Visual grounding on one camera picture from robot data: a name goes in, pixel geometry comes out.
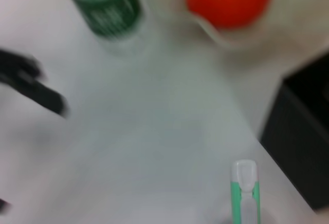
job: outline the white table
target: white table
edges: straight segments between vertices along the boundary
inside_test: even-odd
[[[115,59],[70,0],[0,7],[0,45],[39,59],[71,108],[63,120],[0,87],[0,197],[13,204],[1,223],[218,224],[229,215],[230,165],[243,158],[260,166],[264,224],[310,222],[254,133],[280,74],[305,59],[301,41],[281,35],[276,53],[247,54],[268,61],[244,65],[186,35],[197,32],[159,29],[143,59]]]

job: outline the black object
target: black object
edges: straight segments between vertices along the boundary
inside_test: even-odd
[[[9,207],[10,207],[9,203],[7,203],[7,202],[3,201],[2,199],[0,199],[0,215],[6,214]]]
[[[0,50],[0,82],[58,114],[65,115],[63,96],[38,82],[42,76],[38,63],[16,53]]]
[[[329,206],[329,54],[284,79],[261,144],[312,209]]]

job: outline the bottle label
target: bottle label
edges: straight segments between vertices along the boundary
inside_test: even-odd
[[[132,31],[141,17],[139,0],[74,0],[91,30],[116,38]]]

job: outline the white cup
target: white cup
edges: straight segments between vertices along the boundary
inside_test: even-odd
[[[151,10],[161,19],[176,23],[198,24],[218,45],[227,49],[245,49],[270,37],[280,25],[287,24],[287,0],[271,0],[264,14],[252,25],[243,29],[215,28],[204,18],[191,13],[186,0],[148,0]]]

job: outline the black box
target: black box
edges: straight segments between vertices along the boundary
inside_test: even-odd
[[[329,206],[329,54],[284,79],[261,144],[312,209]]]

